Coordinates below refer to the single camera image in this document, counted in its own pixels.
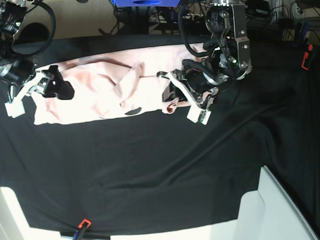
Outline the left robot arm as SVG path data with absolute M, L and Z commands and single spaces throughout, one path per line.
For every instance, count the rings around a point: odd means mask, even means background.
M 206 125 L 214 99 L 242 80 L 252 70 L 250 40 L 247 35 L 246 8 L 238 0 L 213 0 L 203 13 L 204 23 L 211 37 L 203 43 L 203 52 L 196 52 L 188 42 L 184 30 L 182 5 L 177 23 L 184 46 L 197 62 L 182 61 L 182 70 L 159 71 L 157 77 L 170 81 L 169 100 L 178 98 L 190 105 L 187 119 Z

